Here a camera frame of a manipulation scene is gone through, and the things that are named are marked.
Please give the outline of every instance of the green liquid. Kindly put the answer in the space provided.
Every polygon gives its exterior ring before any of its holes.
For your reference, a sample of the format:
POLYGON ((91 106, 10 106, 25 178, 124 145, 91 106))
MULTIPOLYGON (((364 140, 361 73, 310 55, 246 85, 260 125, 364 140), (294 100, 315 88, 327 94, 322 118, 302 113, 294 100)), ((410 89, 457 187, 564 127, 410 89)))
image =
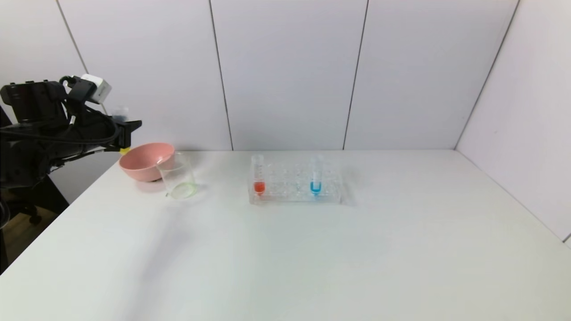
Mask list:
POLYGON ((192 183, 181 183, 168 193, 174 199, 189 198, 196 193, 196 184, 192 183))

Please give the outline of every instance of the small vial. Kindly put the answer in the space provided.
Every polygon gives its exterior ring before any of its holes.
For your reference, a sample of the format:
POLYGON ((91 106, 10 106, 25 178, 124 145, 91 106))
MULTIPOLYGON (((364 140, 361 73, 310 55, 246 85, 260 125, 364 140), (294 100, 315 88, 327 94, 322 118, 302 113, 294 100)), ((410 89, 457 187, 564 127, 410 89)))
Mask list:
POLYGON ((258 194, 264 194, 266 190, 266 181, 264 180, 264 156, 252 156, 252 172, 254 175, 254 191, 258 194))
POLYGON ((315 195, 321 191, 321 177, 323 176, 323 157, 317 155, 311 158, 311 183, 309 189, 315 195))

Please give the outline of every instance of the test tube with blue liquid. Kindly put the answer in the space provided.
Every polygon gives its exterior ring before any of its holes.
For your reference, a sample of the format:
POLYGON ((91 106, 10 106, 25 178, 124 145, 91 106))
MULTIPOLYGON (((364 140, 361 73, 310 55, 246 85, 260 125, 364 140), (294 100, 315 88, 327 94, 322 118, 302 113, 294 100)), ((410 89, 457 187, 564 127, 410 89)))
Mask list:
POLYGON ((309 189, 314 195, 321 192, 321 178, 323 177, 323 156, 316 155, 311 158, 311 182, 309 189))

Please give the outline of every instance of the robotic arm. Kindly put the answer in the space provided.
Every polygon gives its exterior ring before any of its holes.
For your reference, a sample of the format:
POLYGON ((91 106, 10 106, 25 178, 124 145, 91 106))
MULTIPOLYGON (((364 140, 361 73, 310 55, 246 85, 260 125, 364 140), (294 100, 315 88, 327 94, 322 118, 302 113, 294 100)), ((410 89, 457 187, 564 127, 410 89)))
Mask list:
POLYGON ((85 105, 102 103, 109 91, 107 82, 88 74, 3 86, 0 97, 12 106, 18 123, 0 128, 0 186, 33 186, 52 168, 130 147, 131 133, 142 121, 114 120, 85 105))

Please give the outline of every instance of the black cable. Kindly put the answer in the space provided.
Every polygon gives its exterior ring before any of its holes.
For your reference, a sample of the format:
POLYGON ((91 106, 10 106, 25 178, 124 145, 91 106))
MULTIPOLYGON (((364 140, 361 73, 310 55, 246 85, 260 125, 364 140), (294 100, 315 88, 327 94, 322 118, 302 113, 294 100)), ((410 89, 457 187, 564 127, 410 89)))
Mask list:
POLYGON ((6 135, 8 137, 25 138, 25 139, 35 139, 37 141, 46 142, 59 142, 59 143, 69 143, 69 144, 88 144, 88 145, 98 145, 105 144, 114 141, 117 136, 119 136, 119 128, 117 124, 108 116, 103 115, 101 112, 96 111, 90 107, 85 106, 92 113, 98 113, 101 117, 104 117, 106 121, 110 121, 113 124, 114 132, 113 135, 107 138, 99 139, 67 139, 67 138, 57 138, 50 136, 34 135, 34 134, 24 134, 24 133, 13 133, 11 131, 0 130, 0 134, 6 135))
POLYGON ((67 81, 68 83, 75 83, 75 79, 71 76, 63 76, 59 79, 59 83, 63 85, 63 82, 67 81))
POLYGON ((76 155, 76 156, 73 156, 73 157, 68 157, 68 158, 59 159, 59 160, 57 161, 57 162, 58 162, 57 165, 59 165, 58 168, 60 168, 61 166, 63 166, 63 164, 65 164, 65 163, 67 163, 67 162, 75 161, 75 160, 77 160, 77 159, 84 158, 85 156, 93 155, 93 154, 95 154, 95 153, 102 153, 102 152, 106 152, 106 151, 115 151, 115 152, 117 152, 117 151, 120 151, 120 150, 121 150, 121 149, 120 149, 119 147, 108 147, 108 148, 105 148, 105 149, 98 149, 98 150, 90 151, 90 152, 88 152, 88 153, 79 154, 79 155, 76 155))

